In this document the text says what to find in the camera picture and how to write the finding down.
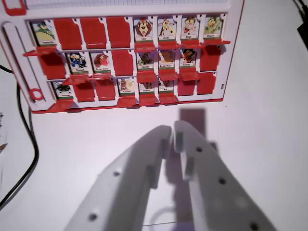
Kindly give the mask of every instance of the screw hole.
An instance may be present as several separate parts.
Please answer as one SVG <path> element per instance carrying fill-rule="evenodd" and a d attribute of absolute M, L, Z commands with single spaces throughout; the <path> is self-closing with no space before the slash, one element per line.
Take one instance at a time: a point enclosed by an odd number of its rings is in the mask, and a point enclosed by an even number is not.
<path fill-rule="evenodd" d="M 218 179 L 218 182 L 220 184 L 226 184 L 226 180 L 224 178 L 222 178 L 222 177 Z"/>
<path fill-rule="evenodd" d="M 90 215 L 89 215 L 89 220 L 90 221 L 95 221 L 97 219 L 97 214 L 96 213 L 91 213 Z"/>
<path fill-rule="evenodd" d="M 250 224 L 250 229 L 253 231 L 258 231 L 259 230 L 259 226 L 256 223 L 251 223 Z"/>

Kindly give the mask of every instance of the white table surface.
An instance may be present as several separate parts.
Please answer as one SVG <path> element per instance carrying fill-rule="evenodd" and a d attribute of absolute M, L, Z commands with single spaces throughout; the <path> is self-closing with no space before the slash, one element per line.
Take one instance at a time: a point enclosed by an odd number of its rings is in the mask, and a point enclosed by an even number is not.
<path fill-rule="evenodd" d="M 182 109 L 194 108 L 205 110 L 200 129 L 274 226 L 306 231 L 308 51 L 296 30 L 300 25 L 292 0 L 246 0 L 223 102 L 33 115 L 39 163 L 0 211 L 0 230 L 62 231 L 105 166 L 152 128 L 172 126 Z M 3 52 L 0 64 L 9 67 Z M 8 128 L 3 198 L 30 165 L 33 148 L 17 111 L 16 81 L 5 72 L 0 76 L 0 111 Z M 163 163 L 145 225 L 191 221 L 179 170 L 175 157 Z"/>

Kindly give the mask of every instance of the red ring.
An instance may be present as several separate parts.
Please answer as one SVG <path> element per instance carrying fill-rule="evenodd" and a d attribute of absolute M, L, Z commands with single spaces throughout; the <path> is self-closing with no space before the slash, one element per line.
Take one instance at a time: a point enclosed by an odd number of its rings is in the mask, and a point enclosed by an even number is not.
<path fill-rule="evenodd" d="M 34 95 L 34 92 L 35 92 L 35 91 L 37 91 L 37 92 L 40 93 L 40 97 L 36 97 L 36 96 Z M 42 93 L 42 91 L 41 91 L 40 89 L 33 88 L 33 89 L 31 89 L 31 90 L 29 91 L 29 94 L 30 94 L 30 97 L 31 97 L 33 100 L 42 100 L 42 99 L 44 99 L 43 93 Z"/>

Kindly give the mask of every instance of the character card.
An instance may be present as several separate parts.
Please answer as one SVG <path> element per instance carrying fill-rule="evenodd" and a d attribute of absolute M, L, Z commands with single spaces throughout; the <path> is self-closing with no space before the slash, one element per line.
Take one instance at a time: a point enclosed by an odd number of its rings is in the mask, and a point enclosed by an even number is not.
<path fill-rule="evenodd" d="M 197 52 L 194 49 L 180 49 L 180 68 L 194 68 Z"/>
<path fill-rule="evenodd" d="M 150 42 L 153 41 L 153 24 L 148 18 L 134 19 L 134 32 L 136 42 Z"/>
<path fill-rule="evenodd" d="M 154 70 L 154 54 L 153 52 L 137 53 L 137 70 L 151 71 Z"/>
<path fill-rule="evenodd" d="M 158 93 L 173 93 L 174 80 L 161 81 L 159 79 Z"/>
<path fill-rule="evenodd" d="M 95 73 L 110 73 L 110 52 L 91 52 L 90 53 L 93 71 Z"/>
<path fill-rule="evenodd" d="M 182 18 L 181 40 L 195 40 L 199 35 L 199 21 L 195 16 Z"/>
<path fill-rule="evenodd" d="M 117 85 L 120 95 L 135 95 L 135 82 L 130 78 L 118 78 Z"/>
<path fill-rule="evenodd" d="M 40 47 L 55 46 L 54 28 L 44 20 L 30 23 L 34 38 Z"/>
<path fill-rule="evenodd" d="M 174 50 L 158 51 L 158 69 L 174 69 L 175 67 L 175 52 Z"/>
<path fill-rule="evenodd" d="M 88 73 L 88 66 L 84 52 L 66 53 L 67 62 L 72 74 Z"/>
<path fill-rule="evenodd" d="M 158 19 L 158 41 L 175 41 L 177 24 L 173 18 Z"/>
<path fill-rule="evenodd" d="M 62 85 L 63 81 L 52 81 L 51 87 L 58 100 L 73 99 L 74 95 L 70 85 Z"/>
<path fill-rule="evenodd" d="M 139 83 L 139 93 L 143 94 L 154 94 L 154 82 L 151 83 Z"/>
<path fill-rule="evenodd" d="M 220 15 L 206 16 L 203 38 L 219 39 L 221 37 L 222 24 L 223 21 L 220 19 Z"/>

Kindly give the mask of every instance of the black wire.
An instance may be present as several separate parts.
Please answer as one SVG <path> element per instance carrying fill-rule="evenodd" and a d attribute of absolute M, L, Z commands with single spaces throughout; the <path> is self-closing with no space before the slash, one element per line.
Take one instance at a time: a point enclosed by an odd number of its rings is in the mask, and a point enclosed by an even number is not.
<path fill-rule="evenodd" d="M 12 189 L 6 194 L 6 196 L 0 202 L 0 210 L 2 210 L 14 198 L 15 195 L 19 192 L 19 190 L 23 187 L 23 185 L 26 183 L 26 181 L 29 179 L 32 172 L 34 171 L 36 165 L 38 164 L 38 160 L 39 160 L 39 149 L 38 149 L 39 147 L 38 147 L 38 144 L 37 144 L 34 132 L 33 132 L 31 111 L 30 111 L 30 108 L 29 108 L 29 123 L 30 123 L 30 127 L 29 127 L 27 122 L 26 122 L 26 119 L 25 119 L 25 116 L 24 116 L 24 113 L 23 113 L 23 109 L 21 107 L 20 87 L 19 87 L 18 84 L 17 84 L 17 104 L 18 104 L 18 110 L 19 110 L 20 117 L 23 121 L 23 124 L 24 124 L 24 126 L 27 130 L 28 136 L 30 137 L 33 148 L 34 148 L 34 158 L 33 158 L 33 161 L 31 163 L 30 167 L 27 169 L 27 171 L 24 173 L 24 175 L 14 185 L 14 187 L 12 187 Z"/>
<path fill-rule="evenodd" d="M 8 68 L 2 66 L 2 65 L 0 65 L 0 69 L 2 69 L 3 71 L 6 71 L 6 72 L 9 72 L 9 73 L 13 74 L 13 71 L 12 71 L 12 70 L 10 70 L 10 69 L 8 69 Z"/>

